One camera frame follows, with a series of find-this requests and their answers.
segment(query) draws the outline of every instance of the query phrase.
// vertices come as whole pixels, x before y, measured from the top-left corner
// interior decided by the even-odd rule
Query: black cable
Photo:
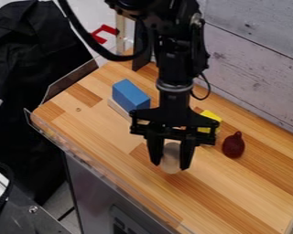
[[[211,92],[212,92],[212,87],[211,84],[209,83],[209,81],[207,80],[206,76],[202,73],[201,76],[203,77],[204,81],[206,82],[207,86],[208,86],[208,93],[206,94],[205,97],[203,98],[199,98],[198,96],[196,96],[193,92],[193,90],[191,91],[191,96],[199,101],[203,101],[206,100],[208,97],[210,97]]]
[[[9,180],[8,186],[5,189],[5,192],[0,197],[0,210],[1,210],[1,208],[3,207],[3,205],[5,204],[5,202],[7,201],[8,197],[10,196],[12,192],[12,189],[14,186],[14,173],[9,166],[1,164],[1,163],[0,163],[0,169],[3,169],[5,171],[7,179]]]
[[[111,53],[108,49],[100,45],[95,39],[93,39],[92,35],[87,32],[87,30],[83,27],[79,19],[71,10],[70,5],[68,4],[67,0],[59,0],[60,7],[66,14],[67,18],[71,21],[72,25],[75,27],[76,31],[79,35],[83,38],[83,40],[88,44],[90,48],[94,51],[98,52],[104,58],[111,60],[111,61],[128,61],[133,60],[141,56],[146,50],[148,46],[148,35],[147,35],[147,28],[145,24],[141,20],[141,24],[144,28],[142,42],[143,42],[143,49],[141,51],[136,52],[134,55],[131,56],[119,56]]]

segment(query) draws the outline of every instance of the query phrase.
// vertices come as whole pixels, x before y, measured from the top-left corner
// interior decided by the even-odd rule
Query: wooden board
[[[206,26],[214,91],[293,132],[293,59]]]
[[[293,58],[293,0],[208,0],[209,23]]]
[[[180,233],[288,233],[293,134],[216,94],[192,100],[196,112],[222,117],[217,145],[197,148],[191,169],[167,175],[149,162],[143,137],[129,134],[130,123],[107,105],[111,86],[123,78],[148,93],[152,106],[158,104],[156,66],[137,73],[130,67],[129,62],[104,65],[36,109],[32,120]],[[199,95],[205,91],[195,88]],[[221,146],[237,130],[244,134],[246,151],[232,160]]]

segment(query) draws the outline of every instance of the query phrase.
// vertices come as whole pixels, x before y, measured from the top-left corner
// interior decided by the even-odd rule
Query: yellow block
[[[213,119],[218,122],[222,122],[222,118],[214,114],[213,112],[210,112],[208,110],[205,110],[204,112],[201,113],[202,116],[208,117],[210,119]],[[211,128],[198,128],[198,131],[201,133],[210,133]],[[216,129],[216,133],[220,131],[220,128],[218,127]]]

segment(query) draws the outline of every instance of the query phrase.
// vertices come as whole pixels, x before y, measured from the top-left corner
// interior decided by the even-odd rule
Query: red object
[[[91,33],[92,37],[100,44],[104,44],[107,41],[106,39],[98,36],[98,34],[101,32],[107,32],[115,36],[117,36],[118,34],[117,29],[109,27],[107,25],[101,25],[100,28],[96,29],[94,32]]]
[[[244,149],[245,144],[241,132],[228,136],[222,144],[222,152],[227,157],[231,158],[241,157],[244,153]]]

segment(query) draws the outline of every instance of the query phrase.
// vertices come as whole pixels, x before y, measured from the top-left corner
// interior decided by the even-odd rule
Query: blue block
[[[128,79],[113,85],[113,99],[127,112],[149,109],[151,103],[150,98]]]

